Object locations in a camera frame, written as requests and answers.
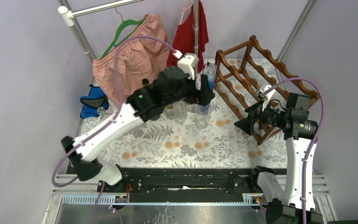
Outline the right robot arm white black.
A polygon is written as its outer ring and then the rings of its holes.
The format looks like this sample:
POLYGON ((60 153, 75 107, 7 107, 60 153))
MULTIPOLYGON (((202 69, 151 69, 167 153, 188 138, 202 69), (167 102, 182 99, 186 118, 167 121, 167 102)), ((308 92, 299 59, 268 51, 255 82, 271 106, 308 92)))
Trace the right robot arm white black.
POLYGON ((282 188, 272 169, 257 166, 250 177, 250 189, 263 192, 267 201, 265 219, 268 224, 322 224, 323 216, 316 212, 312 189, 313 153, 316 149, 318 123, 309 120, 310 97, 290 93, 284 110, 274 109, 264 100, 245 110, 248 116, 235 126, 248 135, 255 132, 254 124, 281 129, 287 149, 287 174, 282 188))

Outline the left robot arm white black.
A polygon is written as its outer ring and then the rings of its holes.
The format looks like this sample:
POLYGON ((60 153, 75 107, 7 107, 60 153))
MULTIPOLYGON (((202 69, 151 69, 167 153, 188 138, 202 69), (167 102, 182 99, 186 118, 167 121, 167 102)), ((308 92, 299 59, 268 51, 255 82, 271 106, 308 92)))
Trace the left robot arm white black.
POLYGON ((122 191, 126 180, 117 165, 103 165, 98 155, 111 142, 142 125, 176 102, 206 106, 214 99, 208 76, 200 75, 200 84, 178 67, 168 67, 159 73, 152 84, 135 90, 120 108, 91 131, 72 138, 65 136, 61 145, 76 172, 75 180, 97 179, 115 192, 122 191))

